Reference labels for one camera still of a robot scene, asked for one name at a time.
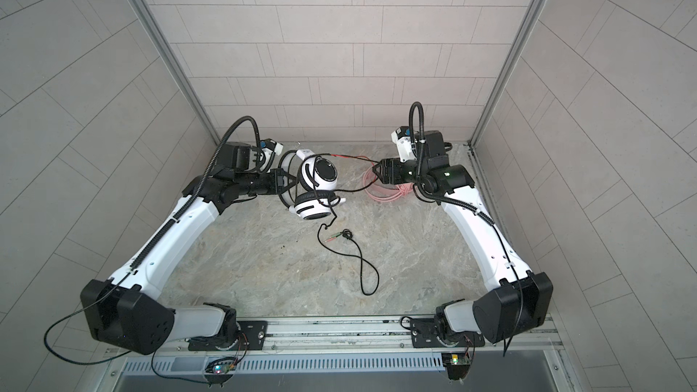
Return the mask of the pink headphones with cable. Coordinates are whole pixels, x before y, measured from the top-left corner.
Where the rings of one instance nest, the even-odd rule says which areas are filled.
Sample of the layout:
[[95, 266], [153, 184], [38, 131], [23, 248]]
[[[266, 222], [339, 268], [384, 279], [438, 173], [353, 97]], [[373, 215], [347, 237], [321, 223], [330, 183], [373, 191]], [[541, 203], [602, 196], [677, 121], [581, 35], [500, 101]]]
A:
[[377, 175], [370, 168], [363, 172], [362, 183], [368, 197], [378, 203], [393, 203], [403, 197], [407, 197], [413, 192], [413, 184], [405, 183], [399, 185], [383, 185], [379, 182]]

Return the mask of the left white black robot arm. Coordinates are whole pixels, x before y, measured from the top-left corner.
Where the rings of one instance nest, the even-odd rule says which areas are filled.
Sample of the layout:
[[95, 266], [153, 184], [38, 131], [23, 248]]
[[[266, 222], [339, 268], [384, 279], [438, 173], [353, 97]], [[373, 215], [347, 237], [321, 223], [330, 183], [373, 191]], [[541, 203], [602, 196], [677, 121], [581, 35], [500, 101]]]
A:
[[92, 337], [142, 355], [180, 339], [218, 350], [237, 345], [241, 332], [234, 308], [216, 303], [170, 308], [158, 299], [185, 253], [227, 208], [243, 196], [279, 194], [283, 179], [272, 163], [282, 151], [272, 139], [257, 147], [223, 145], [209, 177], [187, 185], [170, 217], [134, 257], [109, 279], [93, 279], [83, 288], [80, 299]]

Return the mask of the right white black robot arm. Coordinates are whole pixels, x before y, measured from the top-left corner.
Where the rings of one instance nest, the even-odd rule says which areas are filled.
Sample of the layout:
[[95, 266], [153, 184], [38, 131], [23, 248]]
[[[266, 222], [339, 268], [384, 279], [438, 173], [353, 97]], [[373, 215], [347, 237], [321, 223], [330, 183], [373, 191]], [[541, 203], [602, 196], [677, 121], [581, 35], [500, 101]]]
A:
[[384, 184], [412, 184], [425, 200], [442, 207], [474, 255], [487, 290], [476, 301], [452, 301], [437, 308], [439, 339], [453, 345], [477, 333], [498, 343], [542, 326], [553, 283], [544, 272], [533, 272], [505, 239], [468, 170], [450, 164], [441, 132], [413, 132], [401, 126], [391, 139], [398, 157], [380, 161], [373, 172]]

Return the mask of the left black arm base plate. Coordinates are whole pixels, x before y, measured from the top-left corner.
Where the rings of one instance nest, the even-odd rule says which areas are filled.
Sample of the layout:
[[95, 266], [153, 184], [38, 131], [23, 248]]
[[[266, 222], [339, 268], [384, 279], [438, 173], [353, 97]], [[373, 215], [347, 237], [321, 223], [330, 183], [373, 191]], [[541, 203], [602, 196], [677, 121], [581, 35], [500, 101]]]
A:
[[237, 323], [237, 335], [230, 343], [222, 343], [214, 338], [191, 338], [188, 340], [189, 351], [233, 351], [262, 350], [267, 336], [269, 323], [264, 320], [242, 320]]

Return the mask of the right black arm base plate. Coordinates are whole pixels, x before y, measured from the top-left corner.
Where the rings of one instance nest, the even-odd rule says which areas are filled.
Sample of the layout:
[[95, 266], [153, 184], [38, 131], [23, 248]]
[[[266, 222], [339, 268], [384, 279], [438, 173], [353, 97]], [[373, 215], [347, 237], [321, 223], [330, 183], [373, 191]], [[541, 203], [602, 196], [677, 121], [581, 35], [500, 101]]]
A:
[[456, 332], [449, 338], [439, 335], [439, 325], [434, 318], [408, 317], [409, 331], [414, 348], [482, 348], [486, 341], [473, 331]]

